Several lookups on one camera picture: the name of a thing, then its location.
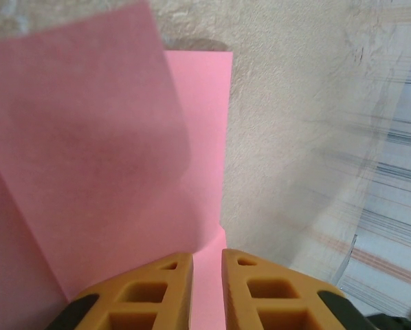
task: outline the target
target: pink sheet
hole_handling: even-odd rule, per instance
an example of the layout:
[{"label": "pink sheet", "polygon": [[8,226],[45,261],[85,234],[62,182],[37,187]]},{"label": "pink sheet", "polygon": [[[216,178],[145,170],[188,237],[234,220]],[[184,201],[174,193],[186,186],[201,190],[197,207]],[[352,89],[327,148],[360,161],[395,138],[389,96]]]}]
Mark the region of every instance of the pink sheet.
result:
[{"label": "pink sheet", "polygon": [[166,55],[170,71],[145,3],[0,42],[0,329],[41,312],[9,316],[30,295],[51,314],[62,294],[177,251],[196,252],[192,329],[225,328],[232,55]]}]

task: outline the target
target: textured wall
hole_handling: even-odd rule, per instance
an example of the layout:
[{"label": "textured wall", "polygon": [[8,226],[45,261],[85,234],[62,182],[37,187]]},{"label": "textured wall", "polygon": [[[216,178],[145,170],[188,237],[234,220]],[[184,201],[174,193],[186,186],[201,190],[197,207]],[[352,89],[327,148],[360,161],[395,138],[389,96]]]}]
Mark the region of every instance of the textured wall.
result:
[{"label": "textured wall", "polygon": [[[124,2],[0,0],[0,37]],[[221,214],[229,246],[335,275],[401,93],[392,77],[405,78],[397,64],[411,60],[401,2],[151,1],[168,48],[234,52]]]}]

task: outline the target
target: striped fabric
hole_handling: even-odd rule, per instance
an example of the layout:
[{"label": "striped fabric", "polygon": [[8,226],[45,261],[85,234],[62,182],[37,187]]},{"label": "striped fabric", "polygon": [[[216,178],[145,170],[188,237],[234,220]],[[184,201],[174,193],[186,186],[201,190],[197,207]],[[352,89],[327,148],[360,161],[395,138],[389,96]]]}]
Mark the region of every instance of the striped fabric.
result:
[{"label": "striped fabric", "polygon": [[411,308],[411,68],[338,286],[364,314]]}]

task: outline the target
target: triangular hole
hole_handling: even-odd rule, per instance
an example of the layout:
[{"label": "triangular hole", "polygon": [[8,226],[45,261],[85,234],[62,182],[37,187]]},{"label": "triangular hole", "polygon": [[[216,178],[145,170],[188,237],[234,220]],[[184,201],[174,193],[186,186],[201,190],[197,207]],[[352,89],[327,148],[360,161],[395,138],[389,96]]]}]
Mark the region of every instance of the triangular hole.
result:
[{"label": "triangular hole", "polygon": [[248,260],[246,258],[239,258],[238,264],[241,266],[256,266],[257,265],[257,263],[255,263],[254,261]]},{"label": "triangular hole", "polygon": [[178,262],[174,261],[173,263],[169,263],[168,265],[165,265],[161,267],[161,270],[175,270],[177,269]]}]

